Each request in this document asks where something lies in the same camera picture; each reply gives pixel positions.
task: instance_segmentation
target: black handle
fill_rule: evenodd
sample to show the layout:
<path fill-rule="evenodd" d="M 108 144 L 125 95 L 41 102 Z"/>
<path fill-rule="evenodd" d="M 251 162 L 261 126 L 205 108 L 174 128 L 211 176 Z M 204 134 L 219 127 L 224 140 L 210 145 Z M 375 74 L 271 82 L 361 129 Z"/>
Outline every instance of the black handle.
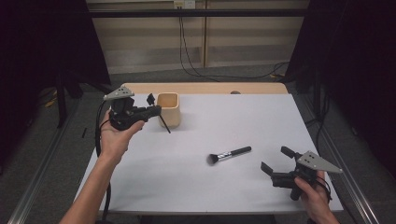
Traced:
<path fill-rule="evenodd" d="M 242 147 L 237 150 L 231 151 L 231 155 L 236 156 L 236 155 L 239 155 L 244 152 L 249 152 L 250 150 L 251 150 L 251 147 Z"/>

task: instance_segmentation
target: table surface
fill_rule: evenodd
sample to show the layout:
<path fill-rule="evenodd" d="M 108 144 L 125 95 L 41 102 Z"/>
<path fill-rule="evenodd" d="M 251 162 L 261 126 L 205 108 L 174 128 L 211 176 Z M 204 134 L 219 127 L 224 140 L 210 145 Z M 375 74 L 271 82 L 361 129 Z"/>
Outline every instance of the table surface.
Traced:
<path fill-rule="evenodd" d="M 139 105 L 145 103 L 149 92 L 180 93 L 182 121 L 169 134 L 154 118 L 134 136 L 111 179 L 111 211 L 140 215 L 304 211 L 300 202 L 290 199 L 290 189 L 274 188 L 271 178 L 260 169 L 261 161 L 275 172 L 288 173 L 294 169 L 294 160 L 280 152 L 282 146 L 300 153 L 307 150 L 317 153 L 284 85 L 134 83 L 125 86 L 136 93 L 134 99 Z M 231 91 L 242 94 L 228 94 Z M 247 146 L 252 147 L 251 152 L 214 166 L 205 161 L 210 153 Z M 95 161 L 93 152 L 81 186 Z M 334 192 L 331 209 L 343 210 L 332 183 L 329 184 Z"/>

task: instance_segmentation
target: brush bristles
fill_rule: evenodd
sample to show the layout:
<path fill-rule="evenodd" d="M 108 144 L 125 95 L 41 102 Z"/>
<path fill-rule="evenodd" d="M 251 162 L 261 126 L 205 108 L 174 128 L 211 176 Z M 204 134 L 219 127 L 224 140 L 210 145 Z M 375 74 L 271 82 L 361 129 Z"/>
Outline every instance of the brush bristles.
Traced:
<path fill-rule="evenodd" d="M 207 156 L 206 160 L 207 160 L 207 163 L 209 163 L 210 165 L 213 165 L 219 161 L 219 157 L 218 157 L 218 155 L 210 154 L 209 156 Z"/>

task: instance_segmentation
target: hand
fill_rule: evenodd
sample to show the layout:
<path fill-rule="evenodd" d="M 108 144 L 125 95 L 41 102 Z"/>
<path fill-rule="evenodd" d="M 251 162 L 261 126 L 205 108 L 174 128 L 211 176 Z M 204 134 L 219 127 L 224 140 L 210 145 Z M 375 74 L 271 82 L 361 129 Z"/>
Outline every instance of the hand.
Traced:
<path fill-rule="evenodd" d="M 102 121 L 102 152 L 99 158 L 111 160 L 117 165 L 118 163 L 120 163 L 122 155 L 128 149 L 130 139 L 135 133 L 142 129 L 142 127 L 145 125 L 145 122 L 143 120 L 139 120 L 129 129 L 125 131 L 119 131 L 113 128 L 113 126 L 111 126 L 110 122 L 108 121 L 108 112 L 109 111 L 106 112 L 105 117 Z"/>
<path fill-rule="evenodd" d="M 325 185 L 324 172 L 318 171 L 318 182 Z M 326 190 L 319 186 L 314 185 L 311 187 L 300 177 L 294 179 L 296 185 L 303 190 L 301 200 L 303 201 L 304 208 L 316 223 L 338 223 L 334 214 L 330 210 Z"/>

